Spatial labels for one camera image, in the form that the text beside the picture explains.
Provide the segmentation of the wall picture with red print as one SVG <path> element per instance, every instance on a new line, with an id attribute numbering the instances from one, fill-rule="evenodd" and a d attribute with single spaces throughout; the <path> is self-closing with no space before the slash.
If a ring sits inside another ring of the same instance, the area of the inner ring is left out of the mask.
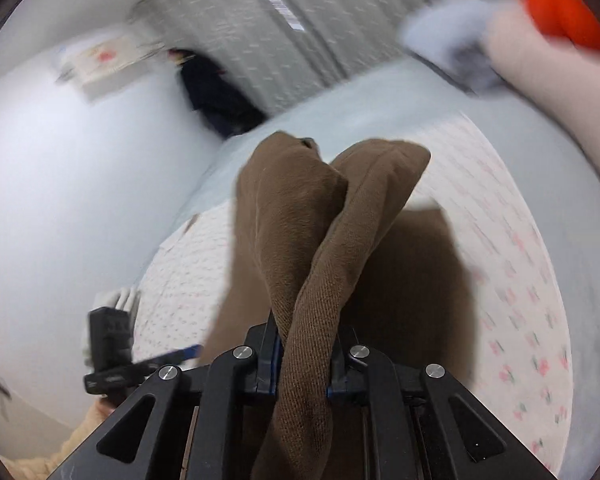
<path id="1" fill-rule="evenodd" d="M 128 35 L 109 38 L 64 55 L 57 82 L 75 88 L 93 103 L 148 75 L 149 60 L 163 51 L 162 42 L 138 42 Z"/>

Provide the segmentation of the beige fleece garment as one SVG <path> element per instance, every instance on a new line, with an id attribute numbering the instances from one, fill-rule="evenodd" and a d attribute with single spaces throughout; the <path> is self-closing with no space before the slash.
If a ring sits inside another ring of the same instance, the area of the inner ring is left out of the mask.
<path id="1" fill-rule="evenodd" d="M 9 460 L 0 456 L 0 460 L 14 479 L 45 480 L 115 409 L 108 399 L 97 398 L 87 411 L 83 422 L 56 453 L 48 457 L 24 458 L 23 460 Z"/>

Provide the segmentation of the black hanging garment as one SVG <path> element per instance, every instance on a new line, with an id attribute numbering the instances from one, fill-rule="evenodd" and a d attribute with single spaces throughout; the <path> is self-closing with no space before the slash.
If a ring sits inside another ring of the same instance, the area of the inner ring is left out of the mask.
<path id="1" fill-rule="evenodd" d="M 247 133 L 268 120 L 268 115 L 225 79 L 226 70 L 200 52 L 170 48 L 170 60 L 190 106 L 222 139 Z"/>

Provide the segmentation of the grey bed sheet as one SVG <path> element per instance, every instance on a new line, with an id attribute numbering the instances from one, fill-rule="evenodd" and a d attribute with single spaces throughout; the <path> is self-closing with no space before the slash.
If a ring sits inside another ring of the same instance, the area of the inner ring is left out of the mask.
<path id="1" fill-rule="evenodd" d="M 229 198 L 240 167 L 276 130 L 314 139 L 326 158 L 367 138 L 412 134 L 466 115 L 498 151 L 533 214 L 566 307 L 574 378 L 564 479 L 600 464 L 600 178 L 562 127 L 517 92 L 468 96 L 414 58 L 381 65 L 227 141 L 174 223 Z"/>

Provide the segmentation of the grey dotted curtain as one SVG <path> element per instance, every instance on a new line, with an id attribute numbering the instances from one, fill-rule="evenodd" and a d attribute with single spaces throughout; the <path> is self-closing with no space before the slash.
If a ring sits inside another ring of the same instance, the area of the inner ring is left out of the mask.
<path id="1" fill-rule="evenodd" d="M 277 115 L 401 54 L 396 29 L 436 0 L 140 0 L 130 18 L 210 56 Z"/>

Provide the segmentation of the brown jacket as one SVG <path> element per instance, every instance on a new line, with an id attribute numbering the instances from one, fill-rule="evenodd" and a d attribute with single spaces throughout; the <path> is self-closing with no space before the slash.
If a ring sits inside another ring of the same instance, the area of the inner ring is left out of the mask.
<path id="1" fill-rule="evenodd" d="M 361 424 L 327 401 L 329 362 L 347 325 L 396 364 L 474 365 L 469 275 L 438 206 L 408 206 L 430 162 L 406 141 L 370 139 L 324 162 L 276 132 L 236 182 L 230 287 L 204 343 L 210 363 L 249 327 L 274 320 L 284 347 L 270 422 L 248 436 L 255 479 L 357 479 Z"/>

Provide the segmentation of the folded light blue blanket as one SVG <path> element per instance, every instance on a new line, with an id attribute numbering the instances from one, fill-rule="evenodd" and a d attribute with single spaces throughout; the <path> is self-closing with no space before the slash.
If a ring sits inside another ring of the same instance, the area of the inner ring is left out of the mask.
<path id="1" fill-rule="evenodd" d="M 398 43 L 450 84 L 483 94 L 503 85 L 482 40 L 498 2 L 458 0 L 436 3 L 408 16 L 398 29 Z"/>

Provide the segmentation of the red tomato plush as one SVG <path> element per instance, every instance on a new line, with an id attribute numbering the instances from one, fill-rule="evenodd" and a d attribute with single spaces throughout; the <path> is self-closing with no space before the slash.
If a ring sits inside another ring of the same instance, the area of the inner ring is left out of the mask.
<path id="1" fill-rule="evenodd" d="M 520 0 L 544 36 L 600 51 L 600 21 L 583 0 Z"/>

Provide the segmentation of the long pink pillow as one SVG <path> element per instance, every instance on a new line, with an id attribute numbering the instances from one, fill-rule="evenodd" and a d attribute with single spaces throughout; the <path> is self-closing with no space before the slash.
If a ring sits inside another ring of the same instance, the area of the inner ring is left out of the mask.
<path id="1" fill-rule="evenodd" d="M 556 119 L 600 173 L 600 53 L 543 36 L 513 1 L 494 12 L 483 45 L 494 70 Z"/>

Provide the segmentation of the cherry print white blanket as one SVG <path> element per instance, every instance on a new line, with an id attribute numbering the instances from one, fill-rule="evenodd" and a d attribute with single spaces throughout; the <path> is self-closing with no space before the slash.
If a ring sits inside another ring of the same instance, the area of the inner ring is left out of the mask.
<path id="1" fill-rule="evenodd" d="M 466 116 L 408 130 L 430 164 L 410 198 L 438 205 L 471 276 L 471 392 L 550 471 L 562 466 L 573 378 L 566 311 L 532 214 L 492 144 Z M 159 246 L 140 281 L 133 356 L 202 344 L 226 293 L 234 194 L 213 191 Z"/>

